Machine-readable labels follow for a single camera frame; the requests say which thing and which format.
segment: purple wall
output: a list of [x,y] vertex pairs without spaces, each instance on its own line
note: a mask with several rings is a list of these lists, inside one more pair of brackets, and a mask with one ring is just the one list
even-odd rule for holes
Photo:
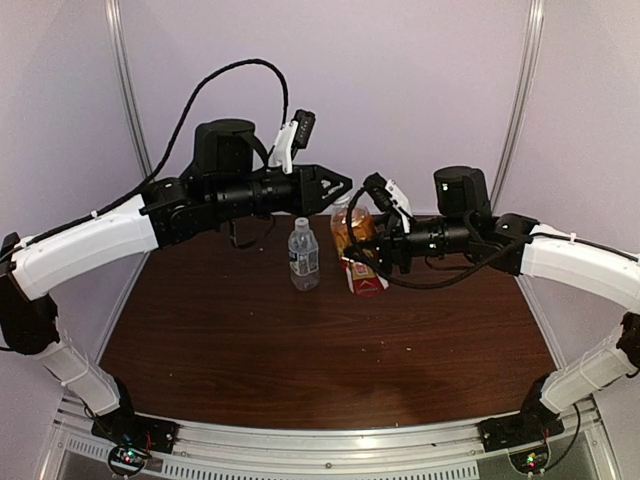
[[[103,2],[3,2],[0,62],[2,236],[39,233],[139,182]],[[52,292],[60,326],[94,356],[138,262],[109,265]],[[32,479],[62,391],[35,361],[1,356],[1,476]]]
[[[414,211],[436,211],[432,172],[452,163],[492,179],[515,94],[528,2],[233,0],[124,2],[134,86],[151,158],[208,73],[263,57],[282,69],[295,108],[318,115],[300,163],[358,184],[395,178]],[[279,84],[266,69],[221,77],[201,94],[168,172],[190,161],[198,123],[252,119],[263,142],[279,127]]]
[[[640,251],[640,3],[547,2],[538,69],[501,212]],[[534,291],[567,361],[620,321],[608,301],[550,281]],[[638,478],[640,382],[597,396],[625,479]]]

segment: black bracket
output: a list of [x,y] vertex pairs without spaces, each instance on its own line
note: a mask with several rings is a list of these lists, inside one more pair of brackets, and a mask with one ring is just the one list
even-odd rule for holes
[[540,402],[542,387],[548,377],[545,375],[533,382],[520,412],[480,422],[485,452],[541,442],[564,432],[564,425],[558,419],[558,414]]
[[620,350],[627,354],[629,361],[640,368],[640,315],[627,312],[622,318],[623,331],[620,340],[616,344]]
[[543,441],[564,432],[558,419],[542,423],[535,415],[516,413],[506,417],[489,418],[480,422],[480,434],[485,452],[519,447]]
[[[19,241],[17,234],[8,235],[2,243],[2,255]],[[36,355],[60,341],[58,308],[49,295],[29,300],[13,277],[14,269],[11,258],[0,263],[0,328],[9,348],[22,355]]]
[[[129,446],[145,452],[147,450],[147,442],[149,442],[151,447],[150,450],[153,452],[173,452],[173,444],[175,443],[176,434],[178,432],[177,423],[137,414],[133,421],[135,424],[135,431],[139,432],[139,434],[137,434],[135,438],[129,437]],[[112,441],[97,421],[94,421],[93,426],[91,427],[91,434],[95,437]]]

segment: wire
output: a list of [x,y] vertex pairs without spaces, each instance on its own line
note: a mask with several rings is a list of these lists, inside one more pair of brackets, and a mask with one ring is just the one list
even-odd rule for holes
[[548,467],[544,467],[543,469],[544,473],[556,468],[560,464],[560,462],[562,462],[567,457],[567,455],[575,445],[576,440],[578,440],[578,435],[580,435],[580,426],[582,424],[582,416],[580,415],[580,409],[575,403],[573,404],[573,409],[576,411],[576,415],[578,416],[578,424],[576,425],[576,432],[573,434],[573,438],[571,439],[571,442],[569,442],[567,449],[564,452],[562,452],[562,455],[558,457],[558,460],[556,460],[554,463],[552,463]]
[[622,250],[618,250],[617,248],[609,247],[607,245],[602,245],[600,243],[592,242],[590,240],[584,240],[582,238],[571,239],[571,237],[567,237],[566,235],[555,235],[553,233],[545,233],[545,232],[536,232],[536,236],[538,237],[546,237],[552,238],[554,240],[564,240],[567,242],[573,241],[574,243],[581,243],[582,245],[588,245],[589,247],[597,248],[598,250],[604,250],[605,252],[613,253],[622,258],[626,258],[627,260],[631,260],[632,262],[640,262],[640,259],[635,255],[631,255],[630,253],[623,252]]
[[[178,134],[180,133],[180,130],[182,129],[182,126],[184,125],[184,122],[185,122],[185,120],[187,118],[187,115],[188,115],[189,111],[191,110],[191,107],[193,106],[193,103],[195,102],[196,97],[198,96],[200,91],[205,87],[205,85],[207,85],[207,83],[209,83],[211,80],[219,77],[223,73],[228,72],[228,71],[233,70],[233,69],[238,68],[238,67],[243,67],[245,65],[262,65],[264,67],[267,67],[269,70],[271,70],[273,73],[275,73],[275,75],[278,77],[278,80],[280,80],[280,85],[282,86],[282,122],[281,122],[281,125],[286,123],[286,121],[287,121],[287,110],[289,108],[289,87],[287,86],[287,81],[286,81],[284,75],[282,74],[282,72],[280,70],[278,70],[278,68],[275,65],[273,65],[272,63],[267,62],[266,60],[263,60],[261,58],[250,58],[250,59],[247,59],[247,60],[241,60],[239,62],[230,63],[229,65],[226,65],[225,67],[222,67],[222,68],[216,70],[215,72],[211,73],[210,75],[208,75],[207,77],[202,79],[200,81],[200,83],[196,86],[196,88],[193,90],[193,92],[191,93],[191,96],[189,97],[189,100],[187,101],[184,109],[182,110],[182,113],[180,115],[178,123],[177,123],[175,129],[173,130],[173,133],[171,134],[171,138],[169,139],[169,142],[168,142],[167,147],[165,149],[164,155],[162,156],[162,159],[160,160],[160,163],[158,163],[156,168],[140,184],[138,184],[137,187],[135,187],[129,193],[126,193],[122,197],[120,197],[117,200],[111,202],[109,205],[107,205],[107,206],[101,208],[100,210],[98,210],[96,212],[98,216],[104,215],[105,213],[107,213],[107,212],[113,210],[114,208],[117,208],[120,205],[124,204],[125,202],[131,200],[136,195],[139,195],[140,193],[142,193],[144,188],[147,185],[149,185],[149,183],[151,183],[158,176],[158,174],[162,171],[162,169],[166,165],[167,161],[169,160],[169,157],[171,155],[171,151],[173,150],[173,146],[175,145],[176,140],[178,138]],[[88,222],[92,218],[94,218],[93,215],[85,215],[84,217],[77,218],[76,220],[73,220],[73,221],[71,221],[69,223],[66,223],[64,225],[60,225],[58,227],[55,227],[55,228],[53,228],[53,229],[51,229],[51,230],[49,230],[47,232],[41,233],[40,235],[37,235],[36,237],[32,238],[28,242],[28,245],[40,242],[42,240],[45,240],[46,238],[52,237],[54,235],[57,235],[58,233],[61,233],[61,232],[65,231],[65,230],[68,230],[69,228],[76,227],[76,226],[78,226],[78,225],[80,225],[80,224],[82,224],[84,222]]]
[[17,245],[15,247],[13,247],[11,250],[9,250],[7,253],[5,253],[2,257],[0,257],[0,263],[4,263],[5,260],[7,259],[11,259],[11,257],[15,254],[18,253],[20,250],[22,250],[22,246]]

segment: wooden table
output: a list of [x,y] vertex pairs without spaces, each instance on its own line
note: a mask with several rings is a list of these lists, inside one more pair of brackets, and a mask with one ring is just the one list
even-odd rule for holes
[[[416,425],[517,410],[553,369],[514,279],[485,269],[453,287],[348,291],[328,217],[312,218],[320,285],[289,278],[290,217],[250,250],[223,232],[151,255],[102,365],[140,412],[251,427]],[[245,221],[239,235],[265,223]],[[447,273],[414,260],[416,281]]]

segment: metal frame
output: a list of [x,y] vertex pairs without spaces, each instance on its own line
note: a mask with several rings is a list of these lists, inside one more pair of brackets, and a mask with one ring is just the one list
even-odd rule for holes
[[502,190],[509,173],[509,168],[513,161],[518,137],[522,130],[524,121],[524,111],[531,91],[533,76],[538,63],[538,52],[542,39],[542,26],[544,23],[544,0],[531,0],[529,9],[529,20],[524,39],[524,51],[522,52],[522,63],[520,65],[520,76],[516,87],[516,96],[513,101],[511,119],[507,128],[507,136],[502,148],[498,171],[491,190],[491,205],[495,208],[500,201]]
[[[618,480],[611,446],[593,400],[579,404],[582,431],[600,480]],[[505,455],[486,454],[477,424],[482,419],[435,425],[367,430],[266,430],[181,422],[172,455],[154,454],[147,473],[160,478],[253,478],[254,480],[305,480],[318,475],[360,480],[443,478],[478,479],[477,462]],[[563,417],[566,432],[573,435],[576,416]],[[60,405],[41,461],[40,480],[60,476],[67,452],[97,461],[106,459],[111,445],[92,437],[91,421],[82,404],[65,397]]]
[[144,177],[153,171],[147,144],[144,139],[142,123],[140,122],[140,114],[138,105],[133,91],[133,83],[131,81],[131,71],[129,70],[129,60],[127,57],[127,48],[124,42],[124,33],[122,30],[122,19],[120,18],[120,0],[105,0],[107,10],[107,24],[109,27],[109,35],[113,44],[113,52],[115,55],[115,65],[120,79],[120,90],[124,102],[125,114],[127,117],[127,125],[131,133],[133,147],[136,151],[140,171]]

